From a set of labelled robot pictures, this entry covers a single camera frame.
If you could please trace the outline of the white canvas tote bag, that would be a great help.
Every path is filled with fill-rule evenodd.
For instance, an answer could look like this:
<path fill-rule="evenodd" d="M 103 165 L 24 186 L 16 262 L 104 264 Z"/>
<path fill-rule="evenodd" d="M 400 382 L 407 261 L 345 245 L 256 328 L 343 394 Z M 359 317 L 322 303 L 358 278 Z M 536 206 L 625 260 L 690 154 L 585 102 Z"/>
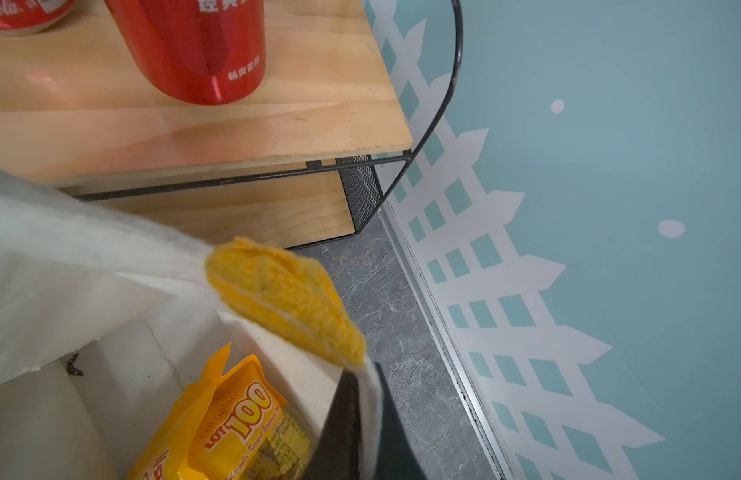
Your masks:
<path fill-rule="evenodd" d="M 360 479 L 376 476 L 383 389 L 318 262 L 212 247 L 0 170 L 0 479 L 128 478 L 226 345 L 226 369 L 258 358 L 312 454 L 353 373 Z"/>

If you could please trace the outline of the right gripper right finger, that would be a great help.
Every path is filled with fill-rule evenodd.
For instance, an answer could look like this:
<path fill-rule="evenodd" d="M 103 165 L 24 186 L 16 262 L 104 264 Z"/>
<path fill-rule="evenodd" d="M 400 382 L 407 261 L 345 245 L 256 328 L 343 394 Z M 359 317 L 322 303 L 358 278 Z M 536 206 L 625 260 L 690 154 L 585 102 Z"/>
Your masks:
<path fill-rule="evenodd" d="M 426 480 L 407 440 L 381 365 L 376 363 L 374 366 L 383 389 L 382 432 L 375 478 L 379 480 Z"/>

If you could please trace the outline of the yellow snack bag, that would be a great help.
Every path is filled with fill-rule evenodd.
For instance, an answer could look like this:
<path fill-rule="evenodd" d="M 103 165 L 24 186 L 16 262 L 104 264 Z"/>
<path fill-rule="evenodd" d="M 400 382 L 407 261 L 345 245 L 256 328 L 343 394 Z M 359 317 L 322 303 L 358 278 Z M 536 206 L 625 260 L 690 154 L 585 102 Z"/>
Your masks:
<path fill-rule="evenodd" d="M 142 451 L 130 479 L 300 479 L 312 442 L 250 355 L 210 357 Z"/>

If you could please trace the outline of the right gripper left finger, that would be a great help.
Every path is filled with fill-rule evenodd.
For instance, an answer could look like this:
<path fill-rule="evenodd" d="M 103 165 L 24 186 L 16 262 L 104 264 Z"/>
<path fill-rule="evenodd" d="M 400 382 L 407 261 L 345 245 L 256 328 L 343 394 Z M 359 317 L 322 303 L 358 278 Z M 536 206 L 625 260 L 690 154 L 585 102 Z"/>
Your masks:
<path fill-rule="evenodd" d="M 360 402 L 353 373 L 340 376 L 318 445 L 301 480 L 360 479 Z"/>

